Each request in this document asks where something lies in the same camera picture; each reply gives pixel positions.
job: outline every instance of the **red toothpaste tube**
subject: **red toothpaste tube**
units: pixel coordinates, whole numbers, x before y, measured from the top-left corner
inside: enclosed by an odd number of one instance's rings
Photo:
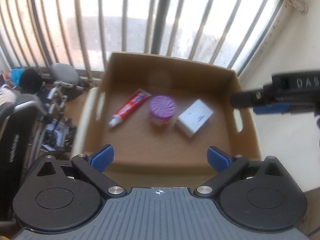
[[[129,114],[131,114],[135,109],[142,105],[151,94],[145,92],[142,89],[138,89],[132,97],[116,112],[110,122],[108,123],[110,127],[115,127],[117,124],[122,123]]]

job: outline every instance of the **metal screw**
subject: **metal screw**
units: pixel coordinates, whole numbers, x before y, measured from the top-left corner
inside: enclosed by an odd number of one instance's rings
[[[118,195],[124,192],[124,188],[119,186],[113,186],[108,189],[108,192],[113,195]]]
[[[257,97],[257,99],[261,99],[261,94],[260,94],[260,92],[256,92],[256,97]]]
[[[200,186],[197,188],[197,191],[201,194],[209,194],[212,192],[212,188],[209,186]]]

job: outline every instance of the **white box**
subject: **white box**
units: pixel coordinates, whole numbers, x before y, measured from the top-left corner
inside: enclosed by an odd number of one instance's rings
[[[177,127],[191,138],[209,119],[212,113],[213,111],[198,99],[186,111],[179,115]]]

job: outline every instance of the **wheelchair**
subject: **wheelchair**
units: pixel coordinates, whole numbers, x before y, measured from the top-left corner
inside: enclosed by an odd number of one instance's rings
[[[30,79],[29,74],[25,76],[24,79]],[[64,117],[64,108],[67,100],[82,94],[84,84],[67,64],[53,64],[51,76],[51,89],[46,88],[40,76],[31,82],[41,81],[37,93],[30,88],[21,93],[21,89],[8,84],[0,88],[0,94],[15,98],[0,105],[0,232],[16,226],[13,198],[28,174],[47,155],[41,152],[69,159],[76,126],[72,119]]]

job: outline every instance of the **white wall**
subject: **white wall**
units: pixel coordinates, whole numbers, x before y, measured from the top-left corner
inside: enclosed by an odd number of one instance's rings
[[[244,89],[271,82],[273,73],[320,70],[320,0],[304,1],[309,12],[290,12],[271,46],[241,77]],[[254,120],[263,157],[277,156],[303,191],[320,187],[320,130],[313,114],[254,115]]]

